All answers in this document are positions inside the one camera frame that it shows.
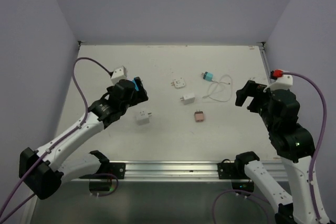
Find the blue plug adapter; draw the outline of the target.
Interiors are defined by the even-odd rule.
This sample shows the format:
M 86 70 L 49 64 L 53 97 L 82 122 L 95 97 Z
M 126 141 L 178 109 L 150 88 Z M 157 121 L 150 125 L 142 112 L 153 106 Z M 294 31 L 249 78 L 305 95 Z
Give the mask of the blue plug adapter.
M 143 90 L 143 84 L 142 84 L 142 81 L 141 81 L 140 77 L 134 77 L 132 82 L 135 85 L 136 91 L 142 91 Z

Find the white cube power socket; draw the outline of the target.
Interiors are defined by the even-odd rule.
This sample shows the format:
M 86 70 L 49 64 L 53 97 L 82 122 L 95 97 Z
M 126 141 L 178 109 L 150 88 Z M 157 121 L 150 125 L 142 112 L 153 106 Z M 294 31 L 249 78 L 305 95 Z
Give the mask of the white cube power socket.
M 150 123 L 150 118 L 152 116 L 152 112 L 148 111 L 145 108 L 140 109 L 135 114 L 135 121 L 137 125 L 146 125 Z

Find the white plug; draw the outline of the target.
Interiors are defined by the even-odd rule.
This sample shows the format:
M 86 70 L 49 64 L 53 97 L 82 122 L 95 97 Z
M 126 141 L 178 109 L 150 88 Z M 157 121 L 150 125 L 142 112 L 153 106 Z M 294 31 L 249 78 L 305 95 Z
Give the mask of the white plug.
M 184 78 L 178 77 L 178 78 L 173 79 L 173 81 L 171 82 L 171 85 L 176 89 L 181 89 L 181 88 L 186 87 L 186 82 Z

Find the white cube charger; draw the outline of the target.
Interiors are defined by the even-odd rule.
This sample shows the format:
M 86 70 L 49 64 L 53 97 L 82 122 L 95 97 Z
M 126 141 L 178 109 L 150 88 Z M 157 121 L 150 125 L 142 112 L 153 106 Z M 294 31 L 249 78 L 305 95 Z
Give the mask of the white cube charger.
M 194 93 L 188 93 L 184 94 L 181 98 L 180 101 L 184 104 L 191 104 L 195 102 L 195 94 Z

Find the brown USB charger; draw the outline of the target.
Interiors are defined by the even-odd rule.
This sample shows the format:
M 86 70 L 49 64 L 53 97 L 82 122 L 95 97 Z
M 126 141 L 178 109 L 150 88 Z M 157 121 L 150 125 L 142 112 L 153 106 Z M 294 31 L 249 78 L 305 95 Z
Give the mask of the brown USB charger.
M 205 120 L 204 112 L 201 110 L 196 110 L 194 112 L 194 119 L 195 119 L 195 122 L 204 122 Z

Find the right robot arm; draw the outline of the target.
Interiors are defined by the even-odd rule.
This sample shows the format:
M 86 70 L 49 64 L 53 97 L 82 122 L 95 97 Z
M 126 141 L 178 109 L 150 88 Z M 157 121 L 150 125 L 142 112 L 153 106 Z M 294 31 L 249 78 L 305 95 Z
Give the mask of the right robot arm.
M 236 156 L 234 172 L 240 178 L 250 178 L 266 197 L 275 212 L 276 223 L 332 223 L 318 192 L 314 165 L 317 148 L 312 135 L 298 123 L 300 104 L 289 89 L 271 89 L 252 80 L 236 92 L 236 106 L 252 98 L 247 109 L 263 120 L 269 139 L 280 157 L 287 174 L 287 193 L 264 170 L 254 152 Z

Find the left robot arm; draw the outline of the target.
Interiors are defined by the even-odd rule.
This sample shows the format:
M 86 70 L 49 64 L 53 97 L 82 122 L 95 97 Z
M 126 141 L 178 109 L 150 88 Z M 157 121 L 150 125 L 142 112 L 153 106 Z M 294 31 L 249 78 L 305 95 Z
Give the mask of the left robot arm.
M 81 167 L 66 169 L 65 160 L 87 140 L 122 117 L 128 108 L 147 101 L 140 77 L 120 80 L 107 88 L 72 127 L 35 151 L 24 149 L 19 157 L 19 177 L 39 199 L 47 199 L 65 182 L 94 174 L 104 178 L 109 172 L 108 159 L 91 151 Z

